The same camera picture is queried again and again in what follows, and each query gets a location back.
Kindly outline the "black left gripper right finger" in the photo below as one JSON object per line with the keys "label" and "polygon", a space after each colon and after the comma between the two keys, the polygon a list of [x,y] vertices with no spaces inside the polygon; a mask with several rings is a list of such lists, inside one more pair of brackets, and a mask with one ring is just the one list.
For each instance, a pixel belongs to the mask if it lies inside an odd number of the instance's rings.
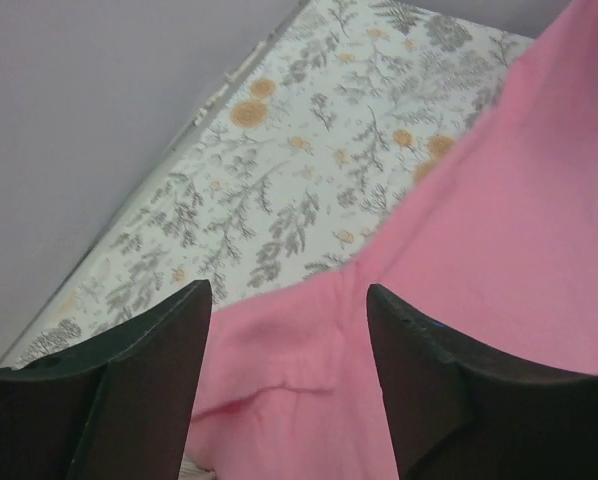
{"label": "black left gripper right finger", "polygon": [[367,293],[403,479],[598,479],[598,375],[531,362]]}

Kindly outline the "pink t-shirt garment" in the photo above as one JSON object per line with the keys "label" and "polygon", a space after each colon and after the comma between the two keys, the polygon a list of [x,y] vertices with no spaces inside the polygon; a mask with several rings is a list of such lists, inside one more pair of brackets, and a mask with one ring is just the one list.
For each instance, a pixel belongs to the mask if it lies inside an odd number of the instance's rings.
{"label": "pink t-shirt garment", "polygon": [[187,456],[221,479],[394,479],[378,283],[528,360],[598,374],[598,1],[574,1],[342,268],[216,312]]}

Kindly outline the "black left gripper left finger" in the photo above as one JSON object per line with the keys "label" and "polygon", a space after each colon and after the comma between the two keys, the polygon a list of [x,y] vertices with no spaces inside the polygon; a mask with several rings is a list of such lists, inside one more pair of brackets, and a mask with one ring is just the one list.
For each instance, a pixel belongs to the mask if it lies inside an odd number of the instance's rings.
{"label": "black left gripper left finger", "polygon": [[0,368],[0,479],[175,479],[209,332],[198,280],[20,369]]}

